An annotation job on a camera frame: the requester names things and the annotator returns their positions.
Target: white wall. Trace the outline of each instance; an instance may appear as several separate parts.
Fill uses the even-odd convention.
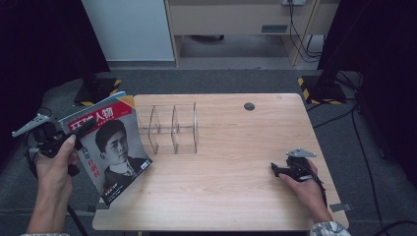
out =
[[[163,0],[83,0],[107,61],[174,61]]]

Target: magazine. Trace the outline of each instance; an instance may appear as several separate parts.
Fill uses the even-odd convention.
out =
[[[134,99],[118,92],[59,120],[68,134],[89,119],[95,127],[79,139],[76,152],[102,199],[110,205],[152,163],[139,134]]]

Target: yellow and black hazard tape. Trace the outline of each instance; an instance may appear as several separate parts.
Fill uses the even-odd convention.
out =
[[[304,99],[308,104],[342,104],[346,103],[344,99],[313,99],[310,97],[310,93],[306,87],[306,84],[304,83],[303,78],[298,78],[298,85],[301,88],[301,91],[303,91]]]
[[[120,83],[122,83],[122,80],[116,80],[114,82],[113,90],[110,92],[109,96],[113,95],[114,93],[117,92],[117,90],[119,89]],[[94,105],[94,103],[92,101],[81,101],[80,105],[81,106],[92,106],[92,105]]]

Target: black stand base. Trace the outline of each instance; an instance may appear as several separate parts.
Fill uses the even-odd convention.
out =
[[[298,79],[298,84],[303,91],[304,98],[307,103],[328,103],[340,104],[346,103],[346,96],[340,85],[332,84],[329,89],[322,92],[317,92],[316,85],[319,81],[318,76],[302,76]]]
[[[97,86],[94,88],[94,91],[89,91],[85,84],[80,87],[80,90],[74,98],[74,105],[89,106],[96,104],[119,89],[120,80],[97,79],[96,81]]]

